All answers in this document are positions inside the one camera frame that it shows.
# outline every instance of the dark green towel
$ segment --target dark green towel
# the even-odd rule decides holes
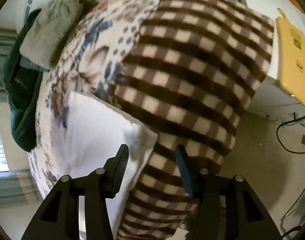
[[[49,69],[45,69],[42,66],[33,63],[30,59],[24,56],[21,56],[20,65],[24,68],[37,70],[39,72],[49,71]]]
[[[20,66],[19,48],[40,11],[35,10],[28,16],[1,73],[11,111],[11,134],[20,148],[27,152],[36,146],[35,115],[42,72]]]

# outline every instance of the yellow notebook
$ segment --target yellow notebook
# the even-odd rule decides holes
[[[305,36],[286,18],[277,18],[279,83],[305,106]]]

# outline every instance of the pillow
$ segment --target pillow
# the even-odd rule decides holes
[[[82,9],[81,0],[50,0],[28,31],[20,53],[46,69],[54,68]]]
[[[71,91],[67,109],[67,132],[63,153],[56,156],[59,174],[72,178],[88,175],[115,157],[121,144],[129,147],[129,160],[119,193],[107,199],[107,210],[114,233],[118,228],[128,192],[134,187],[157,140],[157,135],[129,114]],[[84,199],[80,198],[79,213],[84,213]],[[85,221],[79,221],[85,232]]]

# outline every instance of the blanket roll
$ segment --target blanket roll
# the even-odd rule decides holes
[[[184,145],[193,162],[219,173],[266,77],[273,31],[270,18],[230,0],[160,0],[142,21],[114,94],[158,140],[129,194],[118,240],[166,239],[195,210],[175,149]]]
[[[81,0],[49,1],[28,31],[20,53],[46,69],[55,67],[82,9]]]

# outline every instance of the fluffy gray pillow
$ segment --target fluffy gray pillow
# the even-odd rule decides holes
[[[49,1],[28,31],[20,53],[45,69],[55,67],[82,9],[81,0]]]

